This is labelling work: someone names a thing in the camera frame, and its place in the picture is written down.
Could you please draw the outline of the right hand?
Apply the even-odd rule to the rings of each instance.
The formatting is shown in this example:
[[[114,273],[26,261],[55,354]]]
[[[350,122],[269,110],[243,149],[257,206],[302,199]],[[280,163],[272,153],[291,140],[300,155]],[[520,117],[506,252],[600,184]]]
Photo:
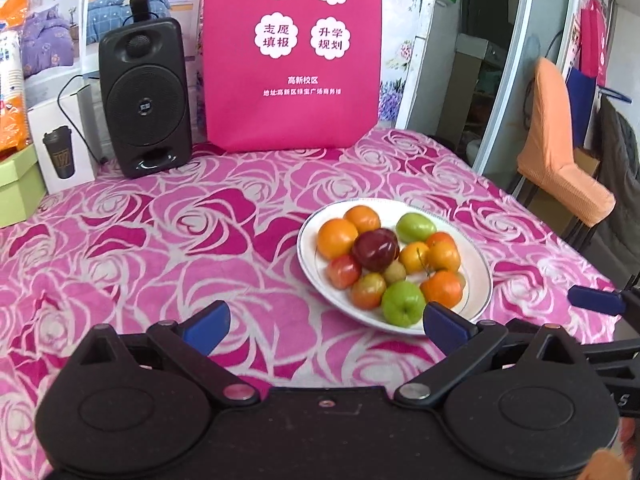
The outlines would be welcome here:
[[[578,476],[579,480],[618,480],[639,478],[639,421],[620,420],[620,452],[597,450]]]

